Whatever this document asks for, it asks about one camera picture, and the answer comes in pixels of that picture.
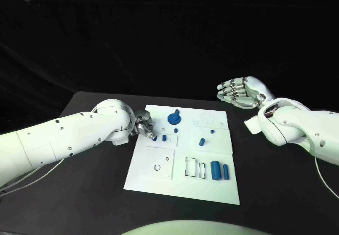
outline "blue gear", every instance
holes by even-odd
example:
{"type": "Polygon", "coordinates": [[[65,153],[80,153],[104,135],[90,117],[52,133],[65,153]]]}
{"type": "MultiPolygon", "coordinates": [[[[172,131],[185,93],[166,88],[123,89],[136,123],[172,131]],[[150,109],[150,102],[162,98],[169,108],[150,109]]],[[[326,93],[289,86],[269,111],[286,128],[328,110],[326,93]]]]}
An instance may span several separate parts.
{"type": "Polygon", "coordinates": [[[170,125],[178,125],[182,121],[182,117],[179,115],[179,110],[175,110],[175,113],[168,116],[168,122],[170,125]]]}

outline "small blue object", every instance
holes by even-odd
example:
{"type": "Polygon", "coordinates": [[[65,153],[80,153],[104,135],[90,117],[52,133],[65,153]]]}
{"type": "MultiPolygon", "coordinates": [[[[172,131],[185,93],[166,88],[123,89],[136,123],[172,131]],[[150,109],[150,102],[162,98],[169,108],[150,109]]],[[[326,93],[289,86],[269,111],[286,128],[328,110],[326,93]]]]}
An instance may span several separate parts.
{"type": "Polygon", "coordinates": [[[205,139],[202,138],[202,139],[201,139],[199,146],[204,146],[204,144],[205,144],[205,139]]]}
{"type": "Polygon", "coordinates": [[[221,163],[218,161],[211,162],[212,180],[221,180],[221,163]]]}
{"type": "Polygon", "coordinates": [[[182,117],[179,115],[179,110],[175,110],[175,113],[168,116],[168,122],[170,125],[178,125],[182,121],[182,117]]]}
{"type": "Polygon", "coordinates": [[[228,165],[224,165],[224,177],[225,177],[225,180],[230,180],[230,176],[228,176],[228,165]]]}

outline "black tabletop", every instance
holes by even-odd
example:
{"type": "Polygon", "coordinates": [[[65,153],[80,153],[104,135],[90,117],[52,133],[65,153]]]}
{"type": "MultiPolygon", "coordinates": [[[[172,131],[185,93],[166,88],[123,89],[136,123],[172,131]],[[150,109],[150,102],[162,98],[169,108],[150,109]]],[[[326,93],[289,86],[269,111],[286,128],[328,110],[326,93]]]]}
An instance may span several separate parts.
{"type": "MultiPolygon", "coordinates": [[[[156,222],[195,219],[271,234],[338,234],[339,200],[321,181],[315,158],[297,145],[277,147],[263,133],[250,133],[244,121],[257,110],[225,102],[78,92],[62,116],[90,111],[106,99],[124,101],[134,110],[153,104],[227,111],[240,206],[124,190],[134,137],[129,144],[113,146],[106,141],[67,158],[36,184],[7,195],[0,203],[0,230],[29,235],[121,234],[156,222]]],[[[322,160],[319,167],[339,192],[339,167],[322,160]]]]}

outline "black curtain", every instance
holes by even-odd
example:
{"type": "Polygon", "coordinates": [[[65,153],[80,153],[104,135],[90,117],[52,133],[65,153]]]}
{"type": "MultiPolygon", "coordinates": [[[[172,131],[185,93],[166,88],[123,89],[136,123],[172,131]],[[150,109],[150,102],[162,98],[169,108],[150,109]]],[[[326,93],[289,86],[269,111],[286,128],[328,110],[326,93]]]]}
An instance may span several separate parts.
{"type": "Polygon", "coordinates": [[[0,131],[57,118],[77,91],[218,101],[217,85],[250,75],[338,110],[328,15],[286,2],[2,0],[0,131]]]}

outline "robotic hand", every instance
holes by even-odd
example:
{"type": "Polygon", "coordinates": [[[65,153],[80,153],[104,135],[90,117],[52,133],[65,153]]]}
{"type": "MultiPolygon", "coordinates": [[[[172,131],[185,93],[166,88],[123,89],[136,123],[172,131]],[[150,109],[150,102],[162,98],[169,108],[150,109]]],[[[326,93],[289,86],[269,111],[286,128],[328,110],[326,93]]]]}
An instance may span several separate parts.
{"type": "Polygon", "coordinates": [[[310,111],[297,101],[277,98],[253,76],[235,78],[221,85],[217,97],[243,109],[258,108],[246,121],[253,134],[263,131],[273,144],[299,144],[318,158],[339,165],[339,113],[310,111]]]}
{"type": "Polygon", "coordinates": [[[133,111],[120,100],[103,101],[91,112],[61,117],[0,135],[0,186],[44,165],[84,152],[104,140],[129,143],[129,135],[149,138],[153,122],[149,111],[133,111]]]}

